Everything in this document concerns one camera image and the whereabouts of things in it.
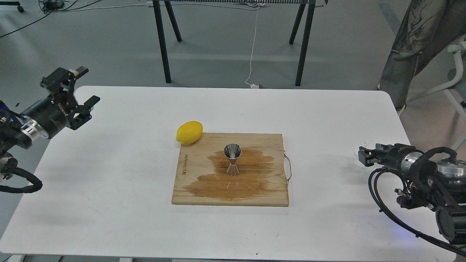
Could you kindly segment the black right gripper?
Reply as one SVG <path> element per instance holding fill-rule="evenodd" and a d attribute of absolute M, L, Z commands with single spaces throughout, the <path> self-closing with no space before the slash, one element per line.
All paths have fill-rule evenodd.
<path fill-rule="evenodd" d="M 423 155 L 423 152 L 414 146 L 406 144 L 380 144 L 375 143 L 374 149 L 359 147 L 358 159 L 366 167 L 375 164 L 396 169 L 401 173 L 408 173 L 414 162 Z"/>

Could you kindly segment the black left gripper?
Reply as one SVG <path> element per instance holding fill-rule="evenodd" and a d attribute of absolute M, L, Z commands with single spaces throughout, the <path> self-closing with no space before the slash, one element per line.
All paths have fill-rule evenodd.
<path fill-rule="evenodd" d="M 83 105 L 79 105 L 75 96 L 76 80 L 88 73 L 83 66 L 76 70 L 58 67 L 49 76 L 43 77 L 40 86 L 49 95 L 28 107 L 20 118 L 25 123 L 32 122 L 38 126 L 45 139 L 52 139 L 65 127 L 77 130 L 92 118 L 91 111 L 100 101 L 100 97 L 91 96 Z"/>

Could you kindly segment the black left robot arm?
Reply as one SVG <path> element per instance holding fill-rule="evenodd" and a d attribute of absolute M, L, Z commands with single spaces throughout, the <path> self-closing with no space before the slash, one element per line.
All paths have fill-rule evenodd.
<path fill-rule="evenodd" d="M 74 95 L 76 81 L 88 71 L 83 66 L 76 70 L 57 68 L 40 81 L 47 97 L 19 114 L 1 104 L 1 174 L 5 179 L 9 179 L 7 162 L 13 159 L 8 153 L 11 148 L 28 149 L 35 139 L 52 139 L 64 128 L 77 130 L 90 121 L 91 111 L 100 98 L 92 96 L 80 105 Z"/>

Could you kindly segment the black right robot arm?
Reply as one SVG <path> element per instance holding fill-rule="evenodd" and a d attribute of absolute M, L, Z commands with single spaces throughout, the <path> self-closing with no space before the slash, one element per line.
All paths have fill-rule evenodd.
<path fill-rule="evenodd" d="M 369 176 L 374 201 L 393 222 L 428 242 L 456 250 L 465 244 L 465 162 L 451 148 L 437 147 L 422 152 L 406 144 L 376 144 L 374 149 L 359 147 L 364 166 L 381 165 Z M 435 213 L 439 233 L 446 242 L 416 231 L 398 219 L 383 203 L 377 188 L 382 174 L 394 174 L 402 183 L 395 189 L 397 204 L 404 209 L 426 207 Z"/>

